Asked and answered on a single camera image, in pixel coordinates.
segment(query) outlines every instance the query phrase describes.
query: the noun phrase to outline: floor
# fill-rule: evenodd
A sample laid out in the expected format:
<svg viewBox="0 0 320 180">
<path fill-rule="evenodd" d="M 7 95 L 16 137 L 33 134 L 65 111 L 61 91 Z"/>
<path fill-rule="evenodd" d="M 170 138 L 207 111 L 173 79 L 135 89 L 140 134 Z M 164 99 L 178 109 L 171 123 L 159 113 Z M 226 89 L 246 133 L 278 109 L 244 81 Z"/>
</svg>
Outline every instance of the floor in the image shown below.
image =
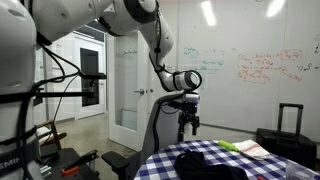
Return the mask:
<svg viewBox="0 0 320 180">
<path fill-rule="evenodd" d="M 98 155 L 108 151 L 115 151 L 129 157 L 135 151 L 128 149 L 108 139 L 108 121 L 105 114 L 92 116 L 77 121 L 57 122 L 58 132 L 66 132 L 67 137 L 61 140 L 63 148 L 72 147 L 79 155 L 91 150 L 98 150 Z M 117 180 L 111 167 L 101 158 L 96 159 L 96 170 L 100 172 L 100 179 Z"/>
</svg>

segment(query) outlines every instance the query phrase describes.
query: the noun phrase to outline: blue and white checkered cloth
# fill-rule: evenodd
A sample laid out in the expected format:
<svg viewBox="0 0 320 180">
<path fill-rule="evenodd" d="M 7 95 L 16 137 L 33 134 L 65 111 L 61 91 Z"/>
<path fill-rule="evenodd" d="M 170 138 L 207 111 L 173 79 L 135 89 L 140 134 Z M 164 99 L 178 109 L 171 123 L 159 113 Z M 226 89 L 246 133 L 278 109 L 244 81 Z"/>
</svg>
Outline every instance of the blue and white checkered cloth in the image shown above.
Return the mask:
<svg viewBox="0 0 320 180">
<path fill-rule="evenodd" d="M 256 180 L 258 176 L 267 180 L 285 179 L 288 160 L 283 157 L 271 154 L 269 159 L 257 161 L 248 159 L 237 152 L 230 152 L 214 141 L 195 140 L 161 149 L 140 167 L 135 180 L 180 179 L 173 166 L 176 157 L 187 149 L 203 152 L 208 165 L 226 164 L 242 168 L 252 180 Z M 315 179 L 320 180 L 320 176 L 316 175 Z"/>
</svg>

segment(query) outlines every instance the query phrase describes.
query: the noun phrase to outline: black object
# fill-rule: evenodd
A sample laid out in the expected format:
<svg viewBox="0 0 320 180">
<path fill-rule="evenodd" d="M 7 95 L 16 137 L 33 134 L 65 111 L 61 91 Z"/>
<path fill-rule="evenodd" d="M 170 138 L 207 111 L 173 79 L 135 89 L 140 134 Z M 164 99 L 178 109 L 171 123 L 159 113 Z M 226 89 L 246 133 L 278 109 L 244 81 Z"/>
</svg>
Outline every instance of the black object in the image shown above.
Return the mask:
<svg viewBox="0 0 320 180">
<path fill-rule="evenodd" d="M 141 2 L 138 0 L 124 0 L 123 2 L 131 17 L 139 23 L 145 24 L 153 22 L 156 19 L 159 8 L 158 3 L 157 7 L 152 12 L 150 12 L 146 11 L 145 8 L 142 7 Z"/>
<path fill-rule="evenodd" d="M 178 136 L 178 141 L 182 142 L 183 141 L 183 135 L 184 135 L 184 127 L 186 124 L 190 123 L 192 125 L 192 135 L 197 135 L 197 128 L 200 126 L 200 120 L 199 116 L 195 115 L 196 112 L 191 113 L 189 111 L 184 111 L 179 113 L 179 136 Z"/>
<path fill-rule="evenodd" d="M 107 79 L 107 75 L 105 75 L 104 73 L 84 73 L 84 72 L 80 72 L 79 76 L 82 79 Z"/>
<path fill-rule="evenodd" d="M 24 93 L 15 93 L 15 94 L 2 94 L 0 95 L 0 104 L 24 101 L 28 98 L 35 96 L 35 91 L 24 92 Z"/>
<path fill-rule="evenodd" d="M 310 169 L 315 169 L 317 146 L 309 138 L 300 134 L 303 105 L 280 103 L 278 129 L 258 128 L 257 143 L 267 151 L 295 161 Z M 296 133 L 282 132 L 282 116 L 284 107 L 298 108 Z"/>
<path fill-rule="evenodd" d="M 46 180 L 98 180 L 100 179 L 97 172 L 92 171 L 86 164 L 80 165 L 78 172 L 69 176 L 62 176 L 61 170 L 80 158 L 77 152 L 72 148 L 64 148 L 60 151 L 59 158 L 48 160 L 47 165 L 51 167 L 51 176 Z"/>
<path fill-rule="evenodd" d="M 125 158 L 116 152 L 110 151 L 101 156 L 101 158 L 108 163 L 112 171 L 118 175 L 119 180 L 134 179 L 136 172 L 141 166 L 141 151 Z"/>
<path fill-rule="evenodd" d="M 45 92 L 45 93 L 36 94 L 36 98 L 76 97 L 76 96 L 94 97 L 94 93 L 93 92 Z"/>
<path fill-rule="evenodd" d="M 182 180 L 248 180 L 243 169 L 224 164 L 208 166 L 202 152 L 190 150 L 177 157 L 174 168 Z"/>
<path fill-rule="evenodd" d="M 41 159 L 58 157 L 58 148 L 56 144 L 49 144 L 40 147 Z"/>
<path fill-rule="evenodd" d="M 108 34 L 110 34 L 111 36 L 114 36 L 114 37 L 124 36 L 124 35 L 120 35 L 120 34 L 114 33 L 114 32 L 111 30 L 110 24 L 108 24 L 103 18 L 100 17 L 100 18 L 98 18 L 97 20 L 98 20 L 98 22 L 101 24 L 101 26 L 103 27 L 103 29 L 104 29 Z"/>
<path fill-rule="evenodd" d="M 81 166 L 83 164 L 86 164 L 90 161 L 93 161 L 95 159 L 97 159 L 99 156 L 97 155 L 98 151 L 97 150 L 93 150 L 88 152 L 87 154 L 79 157 L 76 161 L 74 161 L 73 163 L 71 163 L 68 167 L 64 168 L 65 170 L 70 170 L 76 166 Z"/>
<path fill-rule="evenodd" d="M 41 33 L 37 31 L 37 43 L 38 44 L 44 44 L 46 46 L 50 46 L 52 42 L 48 40 L 46 37 L 44 37 Z"/>
<path fill-rule="evenodd" d="M 41 90 L 44 90 L 44 88 L 38 88 L 36 91 L 37 91 L 37 93 L 40 93 Z M 35 107 L 35 106 L 37 106 L 37 105 L 39 105 L 41 103 L 43 103 L 42 98 L 33 99 L 33 107 Z"/>
</svg>

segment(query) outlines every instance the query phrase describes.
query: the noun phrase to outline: chair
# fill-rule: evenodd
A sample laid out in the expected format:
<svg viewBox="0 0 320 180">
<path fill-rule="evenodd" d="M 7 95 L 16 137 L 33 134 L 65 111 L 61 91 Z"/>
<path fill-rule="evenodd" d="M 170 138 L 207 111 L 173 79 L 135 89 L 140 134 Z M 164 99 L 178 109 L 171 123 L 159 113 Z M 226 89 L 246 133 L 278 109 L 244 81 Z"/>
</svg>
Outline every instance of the chair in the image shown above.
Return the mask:
<svg viewBox="0 0 320 180">
<path fill-rule="evenodd" d="M 101 156 L 112 167 L 119 180 L 134 179 L 136 172 L 148 157 L 159 149 L 178 142 L 179 111 L 167 105 L 173 99 L 178 99 L 176 94 L 162 97 L 154 103 L 140 152 L 129 158 L 113 151 Z"/>
<path fill-rule="evenodd" d="M 45 121 L 37 125 L 37 135 L 39 138 L 40 146 L 47 145 L 47 144 L 56 144 L 58 150 L 61 150 L 61 143 L 60 140 L 67 136 L 67 133 L 58 133 L 56 125 L 53 120 Z"/>
</svg>

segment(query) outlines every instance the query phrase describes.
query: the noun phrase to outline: black suitcase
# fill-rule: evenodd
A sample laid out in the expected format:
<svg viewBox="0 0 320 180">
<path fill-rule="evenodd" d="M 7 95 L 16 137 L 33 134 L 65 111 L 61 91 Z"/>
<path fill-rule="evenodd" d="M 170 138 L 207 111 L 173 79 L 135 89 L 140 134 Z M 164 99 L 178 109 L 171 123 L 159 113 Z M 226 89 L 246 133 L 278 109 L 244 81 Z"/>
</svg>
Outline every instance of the black suitcase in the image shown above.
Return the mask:
<svg viewBox="0 0 320 180">
<path fill-rule="evenodd" d="M 284 107 L 297 107 L 298 117 L 296 133 L 282 132 L 282 116 Z M 315 169 L 317 145 L 309 138 L 300 134 L 303 105 L 280 103 L 278 129 L 258 128 L 256 141 L 270 153 L 277 154 L 295 161 L 310 169 Z"/>
</svg>

